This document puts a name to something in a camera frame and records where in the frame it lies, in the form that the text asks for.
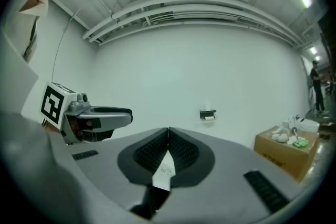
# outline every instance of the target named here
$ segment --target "black pants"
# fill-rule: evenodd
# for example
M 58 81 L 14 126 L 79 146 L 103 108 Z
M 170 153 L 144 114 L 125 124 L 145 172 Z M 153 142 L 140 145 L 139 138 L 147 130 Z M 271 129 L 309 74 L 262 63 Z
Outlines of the black pants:
M 323 104 L 323 96 L 322 96 L 322 91 L 321 91 L 321 86 L 319 87 L 314 87 L 314 91 L 316 93 L 316 110 L 321 110 L 324 111 L 324 104 Z

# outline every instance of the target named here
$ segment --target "black slot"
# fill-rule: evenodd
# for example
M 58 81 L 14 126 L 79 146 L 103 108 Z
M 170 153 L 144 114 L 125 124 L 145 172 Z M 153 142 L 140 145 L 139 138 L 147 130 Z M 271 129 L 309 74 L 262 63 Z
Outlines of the black slot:
M 85 159 L 88 157 L 95 156 L 97 154 L 98 154 L 97 151 L 85 151 L 85 152 L 73 154 L 72 156 L 75 159 L 75 161 L 78 161 L 79 159 Z
M 272 214 L 288 204 L 289 201 L 261 172 L 247 172 L 244 177 Z

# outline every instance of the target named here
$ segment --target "black shirt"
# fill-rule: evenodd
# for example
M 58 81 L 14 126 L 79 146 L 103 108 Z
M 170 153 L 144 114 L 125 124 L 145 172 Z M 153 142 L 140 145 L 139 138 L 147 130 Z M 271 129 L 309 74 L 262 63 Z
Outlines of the black shirt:
M 310 72 L 310 77 L 313 80 L 313 86 L 314 87 L 321 87 L 321 81 L 320 80 L 314 80 L 314 77 L 318 77 L 319 74 L 317 74 L 317 71 L 315 69 L 312 69 Z

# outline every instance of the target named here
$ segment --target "textured black pad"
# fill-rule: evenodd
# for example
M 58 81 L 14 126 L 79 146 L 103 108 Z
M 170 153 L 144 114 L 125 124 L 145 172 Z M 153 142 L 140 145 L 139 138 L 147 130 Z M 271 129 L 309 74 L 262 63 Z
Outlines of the textured black pad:
M 251 171 L 244 177 L 272 214 L 288 204 L 289 201 L 261 172 Z
M 168 150 L 168 129 L 162 128 L 121 151 L 118 167 L 132 183 L 152 186 L 152 177 Z
M 85 159 L 85 158 L 88 158 L 88 157 L 95 156 L 97 154 L 98 154 L 97 151 L 85 151 L 85 152 L 73 154 L 72 156 L 75 159 L 75 161 L 78 161 L 79 159 Z
M 171 178 L 172 188 L 196 186 L 215 165 L 210 147 L 175 128 L 169 128 L 169 152 L 176 171 Z

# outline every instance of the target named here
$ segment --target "black wall-mounted holder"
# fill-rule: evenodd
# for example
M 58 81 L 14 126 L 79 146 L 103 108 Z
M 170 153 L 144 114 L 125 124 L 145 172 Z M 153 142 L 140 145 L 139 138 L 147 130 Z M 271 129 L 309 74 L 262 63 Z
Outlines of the black wall-mounted holder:
M 216 118 L 216 116 L 215 116 L 215 113 L 216 113 L 217 111 L 216 110 L 210 110 L 210 111 L 202 111 L 202 110 L 200 110 L 200 119 L 202 119 L 202 120 L 205 120 L 205 117 L 214 117 L 214 118 Z

